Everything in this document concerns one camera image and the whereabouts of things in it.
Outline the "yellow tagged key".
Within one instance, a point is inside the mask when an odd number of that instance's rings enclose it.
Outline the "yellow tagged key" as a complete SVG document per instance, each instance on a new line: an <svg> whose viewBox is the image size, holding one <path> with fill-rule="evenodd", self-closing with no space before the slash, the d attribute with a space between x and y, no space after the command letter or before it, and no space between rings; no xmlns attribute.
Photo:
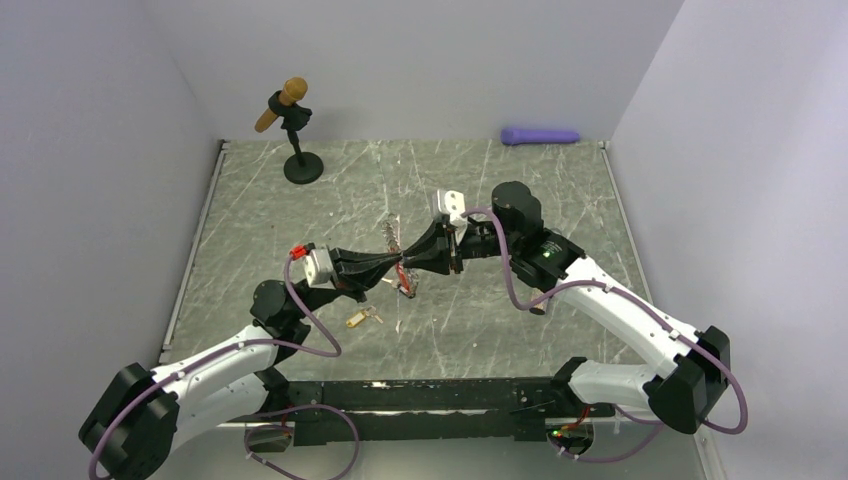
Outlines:
<svg viewBox="0 0 848 480"><path fill-rule="evenodd" d="M374 306L369 306L357 311L352 316L350 316L346 320L345 325L347 328L350 329L357 328L359 325L361 325L368 319L375 320L380 324L384 323L384 320L377 313L377 309Z"/></svg>

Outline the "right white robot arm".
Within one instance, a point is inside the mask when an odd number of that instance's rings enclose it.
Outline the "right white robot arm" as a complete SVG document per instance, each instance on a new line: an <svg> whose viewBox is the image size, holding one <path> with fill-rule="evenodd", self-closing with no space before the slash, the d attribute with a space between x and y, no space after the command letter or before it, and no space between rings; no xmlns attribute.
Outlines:
<svg viewBox="0 0 848 480"><path fill-rule="evenodd" d="M665 426L694 434L715 426L708 416L732 388L739 422L724 431L746 428L748 407L731 372L728 336L677 320L615 280L584 249L545 226L541 202L528 186L497 185L488 208L468 207L463 194L439 190L431 212L426 232L403 251L403 266L448 275L461 272L467 260L499 257L517 309L559 299L642 358L640 365L570 359L552 379L551 399L560 413L576 415L593 404L645 408Z"/></svg>

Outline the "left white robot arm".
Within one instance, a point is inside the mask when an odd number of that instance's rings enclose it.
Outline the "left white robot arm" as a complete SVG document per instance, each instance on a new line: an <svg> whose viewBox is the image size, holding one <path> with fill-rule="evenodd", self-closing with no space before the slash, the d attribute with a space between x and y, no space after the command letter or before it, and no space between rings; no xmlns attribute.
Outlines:
<svg viewBox="0 0 848 480"><path fill-rule="evenodd" d="M338 358L339 341L316 310L346 296L362 302L403 258L294 247L281 281L261 283L252 322L227 340L171 364L122 368L80 428L91 479L147 479L178 447L231 419L279 417L287 406L278 364L296 353Z"/></svg>

